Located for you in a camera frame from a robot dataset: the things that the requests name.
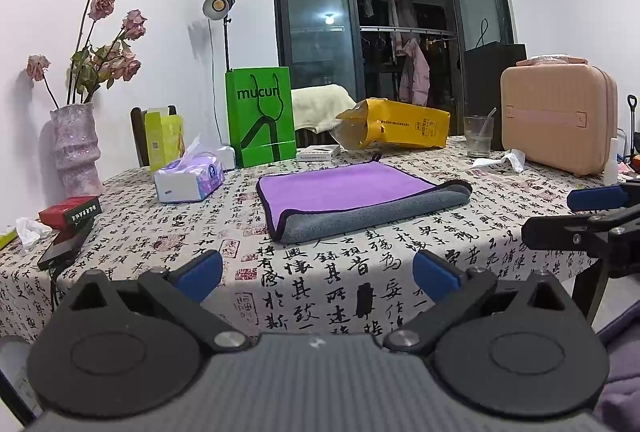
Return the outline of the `red cigarette box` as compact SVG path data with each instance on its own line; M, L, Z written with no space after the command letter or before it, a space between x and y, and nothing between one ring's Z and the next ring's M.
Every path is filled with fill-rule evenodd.
M39 221L53 230L67 230L78 226L102 212L96 196L70 197L39 212Z

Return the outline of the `tissue pack purple white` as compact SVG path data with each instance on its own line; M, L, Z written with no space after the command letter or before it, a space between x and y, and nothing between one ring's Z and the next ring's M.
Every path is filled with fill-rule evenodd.
M184 154L153 174L161 204L198 203L224 183L219 156L198 135Z

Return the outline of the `cream cloth on chair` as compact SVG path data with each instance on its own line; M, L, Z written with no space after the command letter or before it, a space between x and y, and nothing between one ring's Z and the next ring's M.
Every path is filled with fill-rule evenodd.
M313 133L330 131L340 123L337 116L355 105L354 99L340 85L294 89L294 129L309 130Z

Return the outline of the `yellow-green carton box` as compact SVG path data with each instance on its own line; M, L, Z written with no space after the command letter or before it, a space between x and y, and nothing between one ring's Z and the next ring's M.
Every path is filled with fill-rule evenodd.
M182 157L184 153L183 120L168 109L152 109L144 114L146 148L152 173Z

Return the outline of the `glass cup with straw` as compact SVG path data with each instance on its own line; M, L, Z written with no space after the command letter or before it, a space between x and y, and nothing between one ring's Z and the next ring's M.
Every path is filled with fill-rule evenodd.
M491 142L494 137L494 120L497 108L494 107L486 116L472 115L464 119L464 135L466 152L471 158L488 158L491 153Z

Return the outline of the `small white flat box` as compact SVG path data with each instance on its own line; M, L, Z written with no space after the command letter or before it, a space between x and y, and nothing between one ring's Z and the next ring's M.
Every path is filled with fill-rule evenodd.
M331 161L341 153L338 144L309 145L296 151L296 160L303 163L319 163L319 161Z

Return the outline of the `pink hard suitcase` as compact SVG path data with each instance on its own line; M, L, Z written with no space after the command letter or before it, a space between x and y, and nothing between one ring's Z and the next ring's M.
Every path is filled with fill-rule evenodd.
M501 143L531 163L585 177L604 171L617 137L617 84L585 59L542 55L500 78Z

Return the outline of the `dark wooden chair back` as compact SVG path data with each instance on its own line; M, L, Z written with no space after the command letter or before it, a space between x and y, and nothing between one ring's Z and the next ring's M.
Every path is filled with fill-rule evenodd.
M139 165L141 167L149 167L149 155L146 148L145 130L144 130L144 114L152 109L168 109L169 114L177 114L176 107L169 105L167 107L142 109L140 107L134 107L130 111L130 121L132 133L134 133L134 145L136 145L136 151L138 155Z

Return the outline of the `pink hanging jacket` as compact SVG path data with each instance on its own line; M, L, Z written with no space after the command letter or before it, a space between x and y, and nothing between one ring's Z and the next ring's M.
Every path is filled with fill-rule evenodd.
M405 54L405 64L400 78L399 99L401 102L426 106L431 87L427 60L416 39L410 39L402 51Z

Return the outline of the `crumpled white wrapper right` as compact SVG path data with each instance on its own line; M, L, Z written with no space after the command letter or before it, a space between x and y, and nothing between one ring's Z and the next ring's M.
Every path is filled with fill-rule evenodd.
M519 149L509 149L500 158L477 158L473 161L472 169L504 169L511 170L516 174L524 171L526 165L526 155Z

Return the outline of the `yellow paper bag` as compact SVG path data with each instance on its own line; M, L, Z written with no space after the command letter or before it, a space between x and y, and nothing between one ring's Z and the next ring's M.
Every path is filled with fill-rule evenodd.
M367 99L336 116L332 137L344 148L442 148L447 145L450 114L440 109Z

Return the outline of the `black phone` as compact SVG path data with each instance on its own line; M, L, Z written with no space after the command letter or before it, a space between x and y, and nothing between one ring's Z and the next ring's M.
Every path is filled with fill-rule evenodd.
M94 218L88 218L60 230L38 260L38 269L46 271L55 265L74 261L92 230L93 222Z

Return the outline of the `black framed sliding window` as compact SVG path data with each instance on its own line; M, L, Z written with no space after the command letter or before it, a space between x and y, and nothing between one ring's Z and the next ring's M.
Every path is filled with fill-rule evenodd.
M428 106L463 131L465 54L514 40L509 0L274 0L278 58L293 87L335 84L356 101L399 100L414 42L430 69Z

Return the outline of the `green mucun paper bag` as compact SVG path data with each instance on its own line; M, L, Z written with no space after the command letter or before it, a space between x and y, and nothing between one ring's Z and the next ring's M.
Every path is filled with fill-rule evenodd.
M238 168L296 156L291 92L286 66L235 68L226 74L229 139Z

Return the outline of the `calligraphy print tablecloth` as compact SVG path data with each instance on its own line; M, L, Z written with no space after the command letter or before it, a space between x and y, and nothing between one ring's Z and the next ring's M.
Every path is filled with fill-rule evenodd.
M470 200L421 218L280 245L268 235L256 184L266 174L302 171L301 163L233 171L212 196L192 205L161 204L149 171L129 169L106 181L102 211L76 261L58 278L58 288L70 288L90 269L129 279L151 267L175 269L215 249L224 274L206 307L245 334L379 336L430 305L412 280L412 258L422 249L459 269L486 267L506 279L545 269L563 280L589 267L578 252L529 250L521 228L536 215L562 215L568 193L599 185L599 177L578 178L533 163L521 173L475 169L461 137L442 149L390 153L382 160L434 184L466 181Z

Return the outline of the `purple and grey towel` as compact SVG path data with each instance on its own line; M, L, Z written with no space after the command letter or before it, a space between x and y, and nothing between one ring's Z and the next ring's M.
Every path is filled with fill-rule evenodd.
M265 175L256 191L269 236L279 244L316 241L467 204L463 180L433 184L378 160Z

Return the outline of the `white box behind tissues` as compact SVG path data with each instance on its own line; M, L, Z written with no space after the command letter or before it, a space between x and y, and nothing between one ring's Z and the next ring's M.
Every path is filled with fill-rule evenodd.
M231 171L236 168L235 150L232 146L219 146L215 151L215 155L219 159L224 172Z

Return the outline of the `pink textured vase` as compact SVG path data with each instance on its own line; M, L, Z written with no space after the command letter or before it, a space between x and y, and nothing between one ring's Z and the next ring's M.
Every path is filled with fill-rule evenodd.
M104 186L96 161L101 157L93 104L70 104L51 111L55 168L67 197L100 196Z

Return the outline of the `black cabinet box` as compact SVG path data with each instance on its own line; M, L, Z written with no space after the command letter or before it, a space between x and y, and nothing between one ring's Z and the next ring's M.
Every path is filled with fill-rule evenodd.
M502 73L517 62L527 58L524 44L489 42L464 52L465 115L486 116L494 107L494 129L491 148L502 151L501 141L501 91Z

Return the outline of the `crumpled white tissue left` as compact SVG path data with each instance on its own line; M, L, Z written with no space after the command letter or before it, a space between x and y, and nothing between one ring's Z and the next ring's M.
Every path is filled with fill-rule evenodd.
M18 218L15 221L15 230L24 250L32 249L52 233L50 226L29 218Z

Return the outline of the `white small bottle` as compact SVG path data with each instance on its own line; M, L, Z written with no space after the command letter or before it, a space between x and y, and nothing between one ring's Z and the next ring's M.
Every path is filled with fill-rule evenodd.
M606 159L603 169L602 180L605 186L615 185L618 182L617 137L612 137L610 141L608 159Z

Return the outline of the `dried pink roses bouquet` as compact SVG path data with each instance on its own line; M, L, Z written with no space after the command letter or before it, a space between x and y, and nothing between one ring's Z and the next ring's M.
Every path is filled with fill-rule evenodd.
M75 50L66 78L67 105L92 101L99 88L112 88L116 81L128 82L141 62L131 44L146 33L146 17L138 9L126 13L116 35L103 46L92 43L96 24L114 13L116 0L87 0L80 21Z

